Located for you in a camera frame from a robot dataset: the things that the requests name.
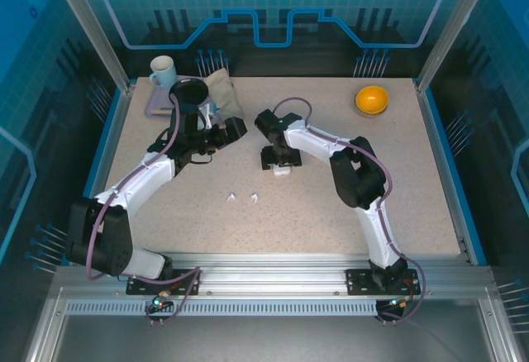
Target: metal bracket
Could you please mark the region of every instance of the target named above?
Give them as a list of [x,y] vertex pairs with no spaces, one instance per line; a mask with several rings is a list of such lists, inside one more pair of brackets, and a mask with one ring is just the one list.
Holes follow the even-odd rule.
[[[179,277],[180,275],[189,272],[188,269],[173,269],[173,278]],[[171,296],[183,296],[191,284],[193,276],[189,275],[187,278],[182,279],[180,283],[177,283],[176,288],[171,288],[171,285],[153,285],[151,283],[145,283],[139,279],[129,278],[126,284],[126,294],[129,296],[155,296],[158,293],[171,288]],[[197,279],[191,293],[189,295],[198,295],[198,285],[200,284],[200,273],[198,273]]]
[[406,279],[411,281],[411,289],[401,282],[391,287],[389,292],[381,293],[379,286],[373,281],[373,273],[370,269],[347,269],[347,294],[349,296],[388,296],[389,294],[393,296],[408,296],[411,291],[413,291],[413,295],[421,294],[421,285],[415,269],[406,269],[403,272],[402,280]]
[[[377,313],[376,301],[393,299],[389,295],[347,295],[346,270],[369,269],[367,255],[171,254],[169,257],[182,270],[197,266],[202,270],[199,293],[185,303],[182,316],[373,316]],[[421,261],[427,276],[425,302],[488,300],[490,306],[481,307],[484,320],[490,322],[494,352],[514,355],[499,360],[523,360],[516,359],[519,350],[504,310],[502,325],[495,323],[496,311],[501,312],[503,306],[489,267],[471,266],[460,259],[412,257]],[[151,297],[128,296],[118,290],[123,284],[113,277],[88,283],[84,267],[59,267],[26,361],[53,360],[65,316],[143,317],[145,302]]]

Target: beige table surface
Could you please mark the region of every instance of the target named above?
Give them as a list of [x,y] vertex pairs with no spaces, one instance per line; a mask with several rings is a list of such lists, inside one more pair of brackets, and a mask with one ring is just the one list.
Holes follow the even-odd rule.
[[[454,228],[411,79],[234,78],[248,134],[217,152],[208,165],[188,165],[138,211],[135,245],[160,252],[367,253],[355,212],[336,194],[328,164],[302,153],[303,167],[275,178],[260,167],[267,145],[253,122],[281,99],[300,96],[313,107],[311,123],[338,136],[366,137],[388,166],[394,191],[387,201],[404,253],[458,255]],[[389,91],[388,110],[359,116],[353,97],[376,83]],[[107,182],[115,184],[168,125],[148,118],[152,88],[139,78]],[[279,115],[307,109],[287,103]],[[229,193],[236,200],[227,202]],[[250,195],[259,194],[254,204]]]

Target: black mounting plate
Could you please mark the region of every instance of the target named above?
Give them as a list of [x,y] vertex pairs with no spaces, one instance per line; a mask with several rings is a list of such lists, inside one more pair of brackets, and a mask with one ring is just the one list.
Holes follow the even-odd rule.
[[[173,278],[179,277],[182,274],[188,273],[188,269],[173,269]],[[182,283],[175,289],[171,289],[171,296],[183,296],[188,290],[191,280],[194,274],[189,275],[187,278],[182,279]],[[197,276],[198,283],[193,285],[190,296],[198,295],[198,287],[200,284],[200,273]],[[129,278],[126,284],[125,293],[130,296],[156,296],[162,290],[167,290],[171,287],[169,285],[153,285],[151,283],[141,282],[139,279]]]
[[[401,280],[410,279],[413,283],[413,296],[421,294],[417,271],[415,269],[405,269]],[[383,293],[379,286],[373,281],[373,272],[370,269],[347,269],[346,270],[347,294],[349,296],[408,296],[409,287],[403,283],[396,283],[386,293]]]

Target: small white object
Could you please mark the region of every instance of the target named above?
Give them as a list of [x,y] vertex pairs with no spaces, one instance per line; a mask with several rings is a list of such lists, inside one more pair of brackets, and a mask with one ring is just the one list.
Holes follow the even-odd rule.
[[174,61],[170,56],[156,56],[150,62],[150,69],[153,74],[150,75],[149,82],[155,87],[171,88],[178,81]]
[[[198,110],[200,110],[200,112],[204,115],[204,119],[206,120],[206,129],[212,128],[212,117],[215,115],[214,109],[214,105],[210,103],[206,103],[198,108]],[[201,131],[202,129],[204,129],[204,124],[202,121],[199,121],[197,125],[197,130]]]
[[274,171],[274,174],[276,176],[284,176],[286,174],[290,174],[290,172],[292,171],[289,166],[279,166],[279,165],[274,165],[272,167],[272,170]]
[[134,247],[131,261],[129,261],[122,274],[140,275],[148,279],[157,279],[164,268],[164,263],[164,256]]

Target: glass panel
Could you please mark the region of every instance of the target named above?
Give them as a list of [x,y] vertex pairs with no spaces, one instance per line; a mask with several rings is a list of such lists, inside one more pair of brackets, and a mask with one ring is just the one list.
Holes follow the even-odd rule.
[[457,0],[89,1],[131,77],[161,53],[182,74],[411,77]]
[[431,90],[498,282],[529,283],[527,0],[479,0]]
[[0,19],[0,360],[12,361],[61,263],[63,235],[46,225],[65,229],[115,87],[65,0],[0,0]]

